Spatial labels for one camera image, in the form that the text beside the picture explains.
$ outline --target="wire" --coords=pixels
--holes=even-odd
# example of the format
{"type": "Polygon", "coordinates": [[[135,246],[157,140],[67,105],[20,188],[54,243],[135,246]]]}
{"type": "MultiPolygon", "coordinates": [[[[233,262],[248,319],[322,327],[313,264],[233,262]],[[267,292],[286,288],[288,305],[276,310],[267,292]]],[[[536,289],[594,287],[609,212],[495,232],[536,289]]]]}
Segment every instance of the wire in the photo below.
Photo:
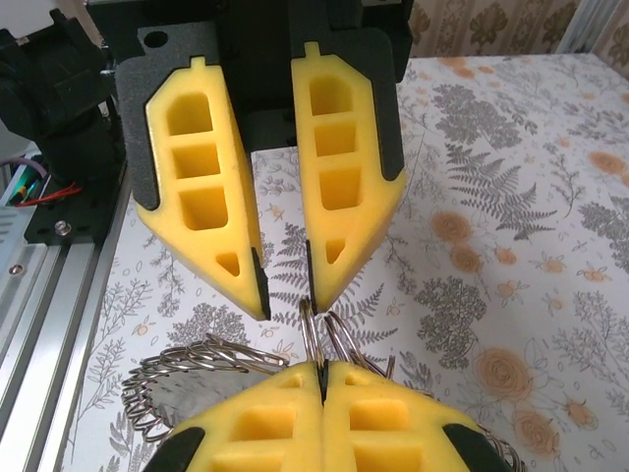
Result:
{"type": "Polygon", "coordinates": [[[26,159],[25,157],[6,157],[4,159],[0,159],[0,167],[4,167],[9,164],[27,165],[28,167],[32,167],[37,171],[42,179],[45,179],[48,175],[46,169],[44,169],[39,162],[35,162],[32,159],[26,159]]]}
{"type": "Polygon", "coordinates": [[[57,192],[47,195],[46,197],[43,197],[41,199],[30,200],[22,204],[17,204],[16,207],[32,207],[33,205],[46,204],[49,202],[54,202],[55,200],[63,199],[64,197],[78,194],[82,191],[83,189],[81,187],[77,187],[77,183],[73,182],[65,189],[58,190],[57,192]]]}

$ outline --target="metal coil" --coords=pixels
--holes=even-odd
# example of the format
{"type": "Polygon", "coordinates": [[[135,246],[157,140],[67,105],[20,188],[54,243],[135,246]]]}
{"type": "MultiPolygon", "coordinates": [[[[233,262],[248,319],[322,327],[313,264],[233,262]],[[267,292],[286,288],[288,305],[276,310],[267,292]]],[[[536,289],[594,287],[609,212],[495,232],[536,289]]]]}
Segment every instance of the metal coil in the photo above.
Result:
{"type": "MultiPolygon", "coordinates": [[[[325,355],[318,335],[316,313],[308,298],[299,303],[302,336],[309,362],[323,367],[325,355]]],[[[395,368],[395,356],[389,356],[386,369],[382,370],[369,356],[359,349],[358,342],[341,317],[330,311],[322,317],[325,333],[337,357],[355,364],[386,379],[391,379],[395,368]]],[[[214,334],[207,334],[205,340],[196,341],[185,347],[163,350],[158,356],[142,359],[138,368],[130,371],[131,376],[122,382],[121,398],[127,418],[136,431],[142,433],[147,443],[161,443],[172,431],[174,425],[159,405],[153,404],[150,388],[161,378],[175,373],[193,371],[233,372],[247,374],[257,372],[273,375],[288,367],[284,358],[263,352],[242,344],[226,341],[214,334]]],[[[432,396],[429,391],[420,392],[432,396]]],[[[516,450],[506,441],[497,438],[482,425],[479,428],[514,472],[527,472],[527,465],[520,459],[516,450]]]]}
{"type": "MultiPolygon", "coordinates": [[[[307,321],[302,321],[302,326],[316,326],[315,313],[313,312],[312,303],[308,298],[304,298],[300,302],[300,313],[303,313],[304,316],[310,318],[307,321]]],[[[389,356],[388,365],[386,367],[386,370],[383,371],[375,362],[371,361],[369,357],[367,357],[360,351],[358,343],[353,338],[349,328],[345,325],[341,317],[339,317],[336,313],[329,311],[323,317],[323,321],[325,323],[327,335],[329,336],[334,351],[336,352],[336,355],[340,360],[356,364],[363,369],[367,369],[386,379],[392,378],[395,368],[394,356],[389,356]]],[[[320,342],[318,341],[316,329],[314,330],[316,340],[308,339],[311,332],[312,330],[306,331],[303,329],[302,333],[304,336],[304,342],[307,346],[319,346],[320,350],[320,342]]],[[[420,390],[420,393],[432,397],[431,392],[420,390]]],[[[523,460],[520,459],[520,456],[511,446],[511,444],[509,444],[505,440],[497,438],[489,429],[485,428],[484,426],[478,426],[493,447],[493,449],[496,451],[496,453],[502,459],[504,459],[504,461],[513,470],[513,472],[527,472],[527,465],[524,463],[523,460]]]]}
{"type": "Polygon", "coordinates": [[[150,387],[160,378],[192,371],[234,374],[254,371],[272,376],[288,364],[282,357],[207,334],[204,341],[165,349],[158,356],[142,359],[141,366],[132,369],[131,376],[122,382],[125,414],[147,443],[160,443],[175,426],[150,396],[150,387]]]}

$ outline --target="red wire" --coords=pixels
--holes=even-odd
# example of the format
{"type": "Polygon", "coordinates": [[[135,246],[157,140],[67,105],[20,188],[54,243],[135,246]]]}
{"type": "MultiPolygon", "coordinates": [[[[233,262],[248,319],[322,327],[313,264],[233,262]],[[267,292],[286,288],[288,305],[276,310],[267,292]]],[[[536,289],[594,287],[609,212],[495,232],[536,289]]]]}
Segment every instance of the red wire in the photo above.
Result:
{"type": "Polygon", "coordinates": [[[52,202],[54,200],[61,199],[63,197],[69,197],[83,190],[81,187],[76,187],[76,185],[77,185],[76,182],[73,182],[71,185],[69,185],[65,189],[58,190],[57,192],[54,192],[42,199],[30,200],[28,202],[17,204],[16,207],[31,207],[33,205],[52,202]]]}

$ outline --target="table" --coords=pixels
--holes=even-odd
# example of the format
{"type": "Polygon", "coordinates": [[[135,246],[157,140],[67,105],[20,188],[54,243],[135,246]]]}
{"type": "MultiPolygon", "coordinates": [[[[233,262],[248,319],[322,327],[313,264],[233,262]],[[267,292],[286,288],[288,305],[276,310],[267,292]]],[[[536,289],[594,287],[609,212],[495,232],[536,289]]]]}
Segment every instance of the table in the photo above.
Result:
{"type": "MultiPolygon", "coordinates": [[[[629,83],[594,55],[412,60],[399,86],[406,192],[337,302],[395,380],[512,443],[533,471],[629,464],[629,83]]],[[[295,149],[254,157],[273,320],[186,271],[129,203],[69,471],[139,471],[120,381],[206,331],[299,362],[307,294],[295,149]]]]}

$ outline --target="bolt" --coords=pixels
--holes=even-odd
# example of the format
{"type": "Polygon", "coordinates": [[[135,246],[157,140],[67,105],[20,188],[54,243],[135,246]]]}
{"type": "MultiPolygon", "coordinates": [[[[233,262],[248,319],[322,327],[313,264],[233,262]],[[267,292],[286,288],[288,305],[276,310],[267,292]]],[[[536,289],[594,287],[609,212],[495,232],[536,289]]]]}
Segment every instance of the bolt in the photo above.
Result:
{"type": "Polygon", "coordinates": [[[72,226],[70,226],[70,223],[67,221],[61,219],[55,223],[55,233],[57,233],[57,235],[68,236],[70,231],[72,231],[72,226]]]}
{"type": "Polygon", "coordinates": [[[23,272],[23,270],[24,270],[24,267],[19,264],[15,264],[9,267],[9,273],[11,275],[20,275],[23,272]]]}

